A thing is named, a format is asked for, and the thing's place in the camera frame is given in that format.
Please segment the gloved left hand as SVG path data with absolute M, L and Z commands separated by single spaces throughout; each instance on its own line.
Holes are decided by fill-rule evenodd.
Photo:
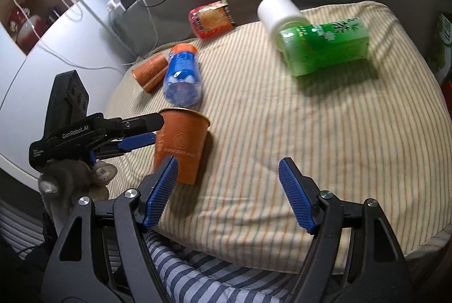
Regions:
M 107 185 L 116 175 L 116 167 L 103 161 L 90 168 L 83 161 L 64 160 L 48 165 L 41 172 L 39 192 L 57 235 L 81 197 L 89 197 L 94 202 L 109 198 Z

